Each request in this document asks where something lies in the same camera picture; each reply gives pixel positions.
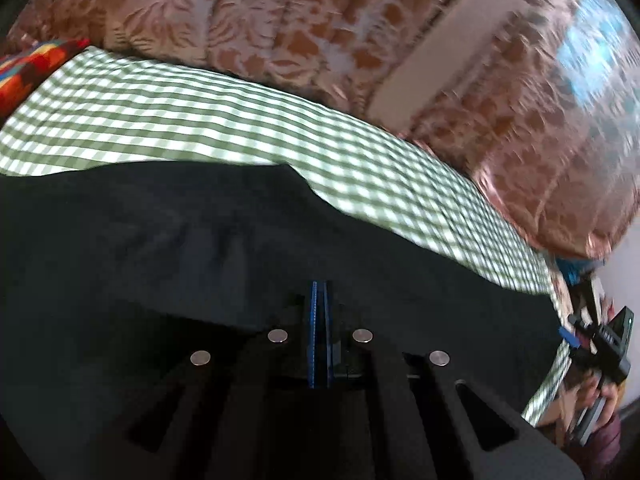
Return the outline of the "colourful patchwork pillow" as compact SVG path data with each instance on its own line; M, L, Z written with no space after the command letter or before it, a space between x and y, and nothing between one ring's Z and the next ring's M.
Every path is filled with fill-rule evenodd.
M2 58L1 123L4 124L43 81L89 46L88 39L52 40Z

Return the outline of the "brown floral curtain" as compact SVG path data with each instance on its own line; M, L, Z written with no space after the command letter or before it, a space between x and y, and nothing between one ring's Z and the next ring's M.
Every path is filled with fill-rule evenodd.
M18 0L4 53L87 38L351 114L469 177L530 244L608 256L639 212L625 0Z

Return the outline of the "green white checkered bedsheet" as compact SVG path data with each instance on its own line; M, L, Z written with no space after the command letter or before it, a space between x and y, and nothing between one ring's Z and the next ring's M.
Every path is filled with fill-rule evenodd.
M477 187L361 119L223 74L90 47L44 78L1 129L1 172L42 177L119 162L292 167L344 214L516 292L561 299L546 258Z

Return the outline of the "black pants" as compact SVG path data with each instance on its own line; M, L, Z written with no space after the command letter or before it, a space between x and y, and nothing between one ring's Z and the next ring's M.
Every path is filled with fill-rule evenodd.
M342 214L287 166L5 177L2 477L182 479L192 353L312 283L340 322L447 352L521 417L560 342L541 296Z

